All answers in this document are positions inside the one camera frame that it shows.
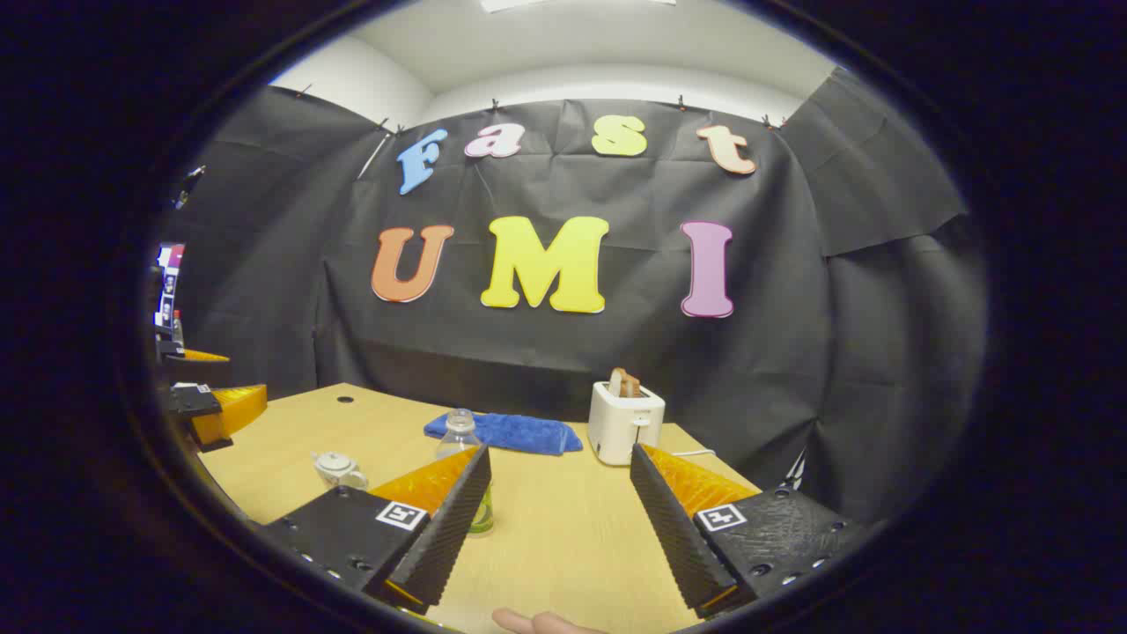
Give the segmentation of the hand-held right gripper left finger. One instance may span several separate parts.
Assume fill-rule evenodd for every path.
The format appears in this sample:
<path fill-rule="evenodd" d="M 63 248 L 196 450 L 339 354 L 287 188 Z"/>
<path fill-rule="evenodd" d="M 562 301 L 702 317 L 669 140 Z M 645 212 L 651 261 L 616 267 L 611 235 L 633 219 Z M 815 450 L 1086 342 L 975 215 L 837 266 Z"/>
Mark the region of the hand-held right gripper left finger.
<path fill-rule="evenodd" d="M 490 485 L 490 450 L 471 446 L 374 489 L 331 486 L 261 537 L 335 584 L 425 615 Z"/>

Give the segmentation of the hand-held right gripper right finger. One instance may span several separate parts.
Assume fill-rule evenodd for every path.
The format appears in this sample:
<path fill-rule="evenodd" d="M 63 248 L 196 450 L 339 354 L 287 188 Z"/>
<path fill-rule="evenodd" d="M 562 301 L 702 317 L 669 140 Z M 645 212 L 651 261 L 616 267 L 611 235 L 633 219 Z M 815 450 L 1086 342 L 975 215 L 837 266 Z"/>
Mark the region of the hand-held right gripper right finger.
<path fill-rule="evenodd" d="M 709 619 L 827 571 L 868 536 L 795 486 L 754 490 L 636 443 L 630 480 L 681 597 Z"/>

